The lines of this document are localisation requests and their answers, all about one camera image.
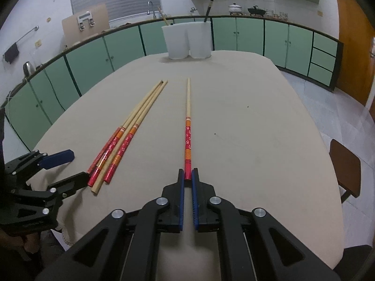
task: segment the silver screw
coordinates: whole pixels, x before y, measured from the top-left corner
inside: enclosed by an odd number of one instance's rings
[[[213,196],[213,197],[210,198],[210,203],[215,204],[215,205],[220,204],[221,198],[218,197],[218,196]]]
[[[168,203],[168,199],[166,197],[159,197],[156,199],[156,203],[158,205],[165,205]]]
[[[264,217],[266,215],[266,211],[263,209],[263,208],[257,208],[254,210],[254,214],[257,216],[257,217]]]
[[[116,209],[112,211],[112,217],[114,217],[115,219],[119,219],[123,215],[124,215],[124,212],[121,209]]]

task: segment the wall-mounted faucet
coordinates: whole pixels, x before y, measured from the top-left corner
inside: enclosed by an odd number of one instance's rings
[[[150,14],[150,3],[151,3],[151,7],[152,7],[152,13],[154,14],[154,19],[156,19],[156,15],[155,15],[155,11],[154,11],[154,4],[153,4],[152,1],[149,1],[149,2],[148,2],[149,10],[147,11],[147,14],[148,14],[148,15]]]

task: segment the beige tablecloth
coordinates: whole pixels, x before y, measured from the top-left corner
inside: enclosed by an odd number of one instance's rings
[[[299,97],[260,55],[216,51],[204,60],[167,54],[135,60],[102,80],[46,132],[36,149],[72,149],[75,160],[39,172],[35,190],[87,170],[113,131],[158,80],[169,83],[134,136],[110,185],[64,201],[58,221],[76,242],[113,209],[137,210],[177,180],[184,165],[186,79],[191,78],[192,166],[237,208],[263,207],[330,267],[344,230],[334,169]],[[184,231],[162,234],[159,280],[219,280],[216,235],[194,232],[185,191]]]

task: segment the white cup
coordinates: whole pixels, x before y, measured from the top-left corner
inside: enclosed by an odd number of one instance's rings
[[[189,55],[189,42],[186,24],[180,23],[162,27],[168,56],[170,59],[183,59]]]
[[[208,58],[212,52],[211,22],[186,23],[192,58]]]

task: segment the brown stool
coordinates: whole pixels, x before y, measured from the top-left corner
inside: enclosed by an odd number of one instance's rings
[[[335,139],[331,140],[329,155],[339,185],[346,191],[341,203],[350,196],[359,197],[361,193],[361,161],[359,158]]]

